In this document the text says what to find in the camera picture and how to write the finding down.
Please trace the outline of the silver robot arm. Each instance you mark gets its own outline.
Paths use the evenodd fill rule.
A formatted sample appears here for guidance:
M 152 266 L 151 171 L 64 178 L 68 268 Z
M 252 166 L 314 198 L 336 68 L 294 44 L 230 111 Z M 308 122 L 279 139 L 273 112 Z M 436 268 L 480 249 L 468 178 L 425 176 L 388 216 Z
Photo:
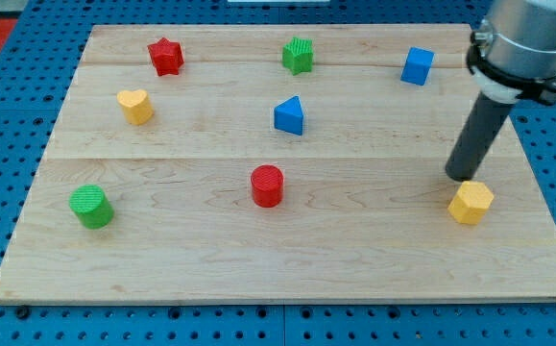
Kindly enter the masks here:
M 556 103 L 556 0 L 495 0 L 471 32 L 468 70 L 501 104 Z

